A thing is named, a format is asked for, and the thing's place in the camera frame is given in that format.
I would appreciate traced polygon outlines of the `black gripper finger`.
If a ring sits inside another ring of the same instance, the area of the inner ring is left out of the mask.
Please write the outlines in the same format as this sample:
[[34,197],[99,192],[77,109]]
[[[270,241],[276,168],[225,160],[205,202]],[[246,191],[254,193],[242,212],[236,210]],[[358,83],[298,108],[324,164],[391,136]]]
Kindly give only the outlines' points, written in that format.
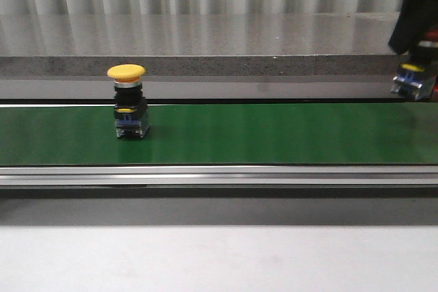
[[402,0],[389,46],[397,54],[405,53],[436,24],[437,0]]

